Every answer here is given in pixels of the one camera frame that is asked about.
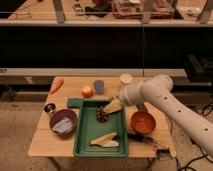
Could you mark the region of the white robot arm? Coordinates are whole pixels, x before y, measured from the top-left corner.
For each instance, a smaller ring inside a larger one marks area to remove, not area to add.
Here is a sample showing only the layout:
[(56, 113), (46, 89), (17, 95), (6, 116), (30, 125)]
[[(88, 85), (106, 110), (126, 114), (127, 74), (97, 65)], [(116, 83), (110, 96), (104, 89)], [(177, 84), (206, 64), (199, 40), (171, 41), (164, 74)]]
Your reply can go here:
[(173, 80), (160, 74), (123, 87), (103, 109), (107, 114), (122, 105), (136, 106), (148, 102), (165, 113), (213, 158), (213, 123), (186, 107), (172, 94)]

